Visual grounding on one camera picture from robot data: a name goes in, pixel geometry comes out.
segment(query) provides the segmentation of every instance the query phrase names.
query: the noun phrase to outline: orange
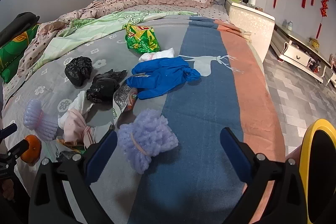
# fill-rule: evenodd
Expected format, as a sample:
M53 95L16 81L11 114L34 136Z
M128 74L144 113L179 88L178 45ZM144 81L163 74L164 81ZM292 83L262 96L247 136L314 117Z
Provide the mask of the orange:
M25 140L28 141L29 148L21 155L21 159L24 162L31 164L36 162L40 157L41 141L35 135L28 135Z

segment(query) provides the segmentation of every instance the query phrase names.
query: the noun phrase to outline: snack wrapper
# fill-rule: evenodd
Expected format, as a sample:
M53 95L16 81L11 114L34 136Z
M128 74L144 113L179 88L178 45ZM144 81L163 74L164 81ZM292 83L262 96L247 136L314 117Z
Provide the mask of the snack wrapper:
M126 24L127 47L134 49L137 53L158 52L159 43L155 37L154 29L146 26L135 26Z
M113 121L117 124L117 120L124 111L133 109L135 100L137 99L138 90L123 82L120 88L113 94Z

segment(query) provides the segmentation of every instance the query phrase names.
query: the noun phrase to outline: rubber band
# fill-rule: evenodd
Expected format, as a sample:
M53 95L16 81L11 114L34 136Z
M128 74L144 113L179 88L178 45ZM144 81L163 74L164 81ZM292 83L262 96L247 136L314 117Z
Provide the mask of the rubber band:
M83 140L85 138L85 135L88 136L90 144L93 144L94 141L93 141L92 135L91 135L91 127L86 126L86 128L84 129L84 131L83 131Z
M133 144L135 145L135 147L140 151L141 154L144 154L145 156L148 156L146 151L136 142L132 132L131 132L131 140L132 140Z
M43 116L43 111L41 111L41 113L40 113L40 117L39 117L39 119L38 119L38 121L37 121L36 127L39 126L39 123L40 123L40 121L41 121L42 116Z

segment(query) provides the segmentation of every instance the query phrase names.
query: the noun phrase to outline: white drawer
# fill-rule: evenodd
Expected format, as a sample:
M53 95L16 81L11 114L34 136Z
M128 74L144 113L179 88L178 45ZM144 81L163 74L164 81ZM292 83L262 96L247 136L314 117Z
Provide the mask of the white drawer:
M330 77L331 82L334 82L336 84L336 74L333 72L333 74Z
M303 51L295 48L292 45L289 45L287 42L284 44L284 49L282 52L283 55L289 57L290 59L295 60L304 67L308 67L308 64L311 60L311 57L305 54Z

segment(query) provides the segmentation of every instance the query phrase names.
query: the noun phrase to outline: black plastic bag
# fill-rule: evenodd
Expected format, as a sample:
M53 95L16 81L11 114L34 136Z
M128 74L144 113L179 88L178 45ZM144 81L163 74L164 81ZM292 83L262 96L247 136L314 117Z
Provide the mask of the black plastic bag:
M76 57L65 67L65 75L75 86L83 85L85 79L89 79L92 72L92 61L85 56Z
M113 69L106 73L96 75L92 81L92 86L86 91L86 99L100 104L112 102L113 93L119 88L119 83L127 75L127 71L116 71Z

